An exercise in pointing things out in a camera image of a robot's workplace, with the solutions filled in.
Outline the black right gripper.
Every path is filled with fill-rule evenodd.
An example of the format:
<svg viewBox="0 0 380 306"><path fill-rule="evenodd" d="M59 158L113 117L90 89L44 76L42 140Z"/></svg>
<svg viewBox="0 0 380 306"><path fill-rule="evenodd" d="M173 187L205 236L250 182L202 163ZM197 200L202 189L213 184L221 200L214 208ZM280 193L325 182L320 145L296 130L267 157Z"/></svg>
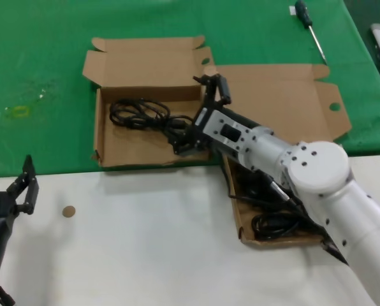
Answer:
<svg viewBox="0 0 380 306"><path fill-rule="evenodd" d="M203 106L221 110L227 117L247 128L260 126L259 123L251 119L239 115L228 108L223 108L225 105L231 104L230 90L227 79L224 76L217 73L212 76L194 76L193 80L205 87ZM194 126L186 126L184 129L170 127L169 144L172 146L174 154L182 157L208 151L206 138L201 130Z"/></svg>

